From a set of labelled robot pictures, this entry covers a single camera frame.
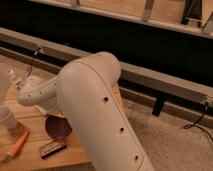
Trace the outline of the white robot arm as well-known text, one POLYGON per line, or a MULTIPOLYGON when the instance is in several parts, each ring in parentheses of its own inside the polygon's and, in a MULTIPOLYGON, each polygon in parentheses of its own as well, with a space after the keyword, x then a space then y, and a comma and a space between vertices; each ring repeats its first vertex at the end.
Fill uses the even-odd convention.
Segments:
POLYGON ((118 59, 98 52, 67 63, 52 79, 26 79, 17 100, 23 106, 56 99, 96 171, 155 171, 113 92, 118 59))

